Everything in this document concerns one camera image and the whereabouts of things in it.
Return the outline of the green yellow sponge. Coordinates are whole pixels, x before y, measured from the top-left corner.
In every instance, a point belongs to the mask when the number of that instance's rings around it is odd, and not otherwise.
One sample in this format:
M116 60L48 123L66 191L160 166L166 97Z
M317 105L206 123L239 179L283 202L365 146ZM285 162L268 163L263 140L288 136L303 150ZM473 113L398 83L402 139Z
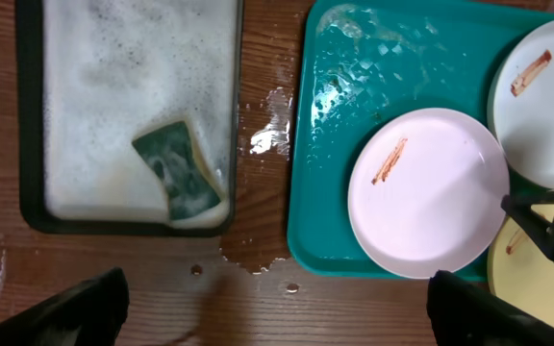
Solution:
M161 182L171 221L191 219L222 202L186 121L139 136L132 145Z

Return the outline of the white plate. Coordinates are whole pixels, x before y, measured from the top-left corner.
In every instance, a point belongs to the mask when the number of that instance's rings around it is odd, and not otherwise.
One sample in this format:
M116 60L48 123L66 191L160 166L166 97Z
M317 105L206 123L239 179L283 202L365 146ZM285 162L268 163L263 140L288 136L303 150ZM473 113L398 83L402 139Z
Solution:
M525 36L502 62L487 110L508 164L554 189L554 20Z

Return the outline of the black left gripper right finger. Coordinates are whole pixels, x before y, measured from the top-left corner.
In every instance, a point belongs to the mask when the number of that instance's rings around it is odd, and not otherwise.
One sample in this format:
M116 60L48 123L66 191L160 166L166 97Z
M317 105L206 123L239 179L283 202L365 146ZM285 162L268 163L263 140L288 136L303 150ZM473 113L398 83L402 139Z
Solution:
M427 314L447 346L554 346L554 328L448 271L429 280Z

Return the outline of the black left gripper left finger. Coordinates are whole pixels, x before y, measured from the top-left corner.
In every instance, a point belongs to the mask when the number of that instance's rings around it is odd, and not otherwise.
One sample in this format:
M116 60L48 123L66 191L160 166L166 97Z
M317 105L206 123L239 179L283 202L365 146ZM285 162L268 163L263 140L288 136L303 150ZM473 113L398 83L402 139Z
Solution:
M0 345L113 345L129 304L115 267L1 322Z

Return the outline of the pink plate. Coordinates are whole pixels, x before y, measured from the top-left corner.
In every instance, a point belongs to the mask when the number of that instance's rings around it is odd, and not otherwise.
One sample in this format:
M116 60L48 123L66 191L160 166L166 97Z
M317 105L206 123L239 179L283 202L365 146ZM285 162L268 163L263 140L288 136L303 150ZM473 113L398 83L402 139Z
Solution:
M473 117L443 108L405 113L381 128L354 164L350 225L386 271L428 279L465 268L491 245L510 190L504 154Z

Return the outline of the yellow plate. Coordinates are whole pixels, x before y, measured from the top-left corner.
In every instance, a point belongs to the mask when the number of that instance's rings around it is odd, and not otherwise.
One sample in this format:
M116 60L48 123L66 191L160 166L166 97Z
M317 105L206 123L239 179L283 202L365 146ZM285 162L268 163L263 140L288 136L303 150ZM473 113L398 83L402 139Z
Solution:
M554 328L554 263L508 218L488 256L492 294Z

